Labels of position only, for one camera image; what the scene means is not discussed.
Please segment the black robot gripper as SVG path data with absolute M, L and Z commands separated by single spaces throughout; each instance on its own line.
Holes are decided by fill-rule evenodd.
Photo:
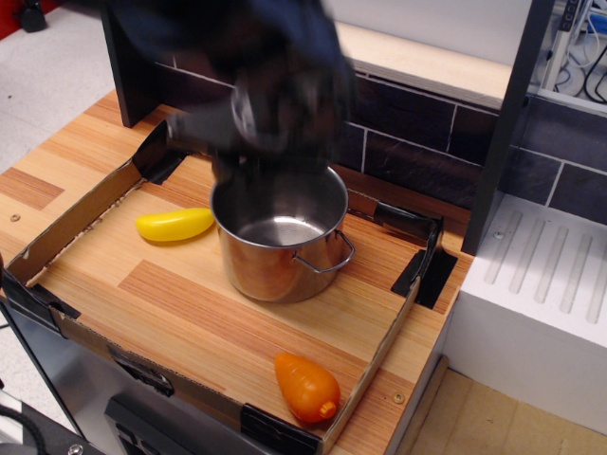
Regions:
M 332 154 L 332 84 L 239 83 L 227 101 L 169 117 L 166 144 L 211 155 L 218 181 L 231 179 L 241 167 L 320 173 Z

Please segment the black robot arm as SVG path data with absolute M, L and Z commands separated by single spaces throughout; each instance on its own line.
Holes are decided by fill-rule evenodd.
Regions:
M 356 95 L 354 70 L 320 1 L 102 1 L 121 80 L 180 56 L 232 86 L 171 116 L 166 143 L 208 151 L 215 175 L 241 166 L 321 173 Z

